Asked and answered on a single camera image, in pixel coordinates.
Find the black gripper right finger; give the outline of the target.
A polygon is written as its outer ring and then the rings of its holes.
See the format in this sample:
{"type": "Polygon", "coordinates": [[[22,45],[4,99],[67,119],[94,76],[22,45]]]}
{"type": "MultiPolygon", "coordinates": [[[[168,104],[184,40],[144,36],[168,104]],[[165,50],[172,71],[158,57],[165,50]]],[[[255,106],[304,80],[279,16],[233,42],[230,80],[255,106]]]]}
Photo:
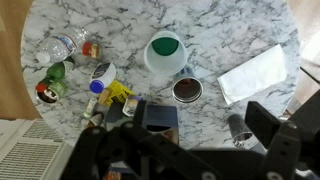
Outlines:
{"type": "Polygon", "coordinates": [[[258,177],[295,180],[302,164],[320,175],[320,91],[286,121],[280,121],[256,101],[249,101],[245,123],[267,149],[258,177]]]}

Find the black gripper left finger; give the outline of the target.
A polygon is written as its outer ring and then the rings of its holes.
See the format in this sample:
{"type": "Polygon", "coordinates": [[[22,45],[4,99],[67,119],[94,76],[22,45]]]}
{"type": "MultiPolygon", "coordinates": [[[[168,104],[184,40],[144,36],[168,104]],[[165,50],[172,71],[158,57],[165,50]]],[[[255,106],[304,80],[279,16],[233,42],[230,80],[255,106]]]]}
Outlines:
{"type": "Polygon", "coordinates": [[[214,180],[214,169],[193,153],[143,126],[147,102],[110,131],[82,131],[60,180],[102,180],[110,165],[123,162],[138,180],[214,180]]]}

